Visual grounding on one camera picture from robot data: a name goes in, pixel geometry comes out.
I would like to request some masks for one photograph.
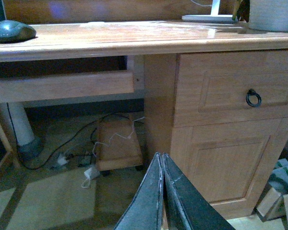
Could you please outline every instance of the black metal handle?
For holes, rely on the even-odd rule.
[[[256,96],[256,97],[257,97],[257,100],[258,100],[257,104],[253,104],[253,103],[250,101],[250,96]],[[260,95],[259,95],[258,93],[256,93],[256,91],[253,90],[253,89],[249,89],[248,93],[246,94],[245,100],[246,100],[246,103],[247,103],[249,106],[254,107],[254,108],[259,107],[259,106],[261,105],[261,97],[260,97]]]

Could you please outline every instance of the lamp base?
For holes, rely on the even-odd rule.
[[[189,22],[197,23],[224,23],[224,24],[233,24],[237,20],[232,20],[232,15],[229,14],[220,14],[220,15],[184,15],[183,20]]]

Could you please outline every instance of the desk top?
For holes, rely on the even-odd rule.
[[[251,30],[247,23],[93,22],[33,27],[35,39],[0,44],[0,62],[288,48],[288,33]]]

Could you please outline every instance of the gray mouse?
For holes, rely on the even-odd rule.
[[[23,42],[34,38],[36,30],[24,23],[12,20],[0,22],[0,43]]]

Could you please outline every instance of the wooden cabinet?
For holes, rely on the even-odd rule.
[[[174,128],[170,154],[225,218],[250,215],[288,138],[288,118]]]
[[[288,116],[288,50],[182,54],[177,64],[175,127]]]
[[[250,215],[288,139],[288,51],[147,56],[145,69],[150,154],[168,152],[223,217]]]

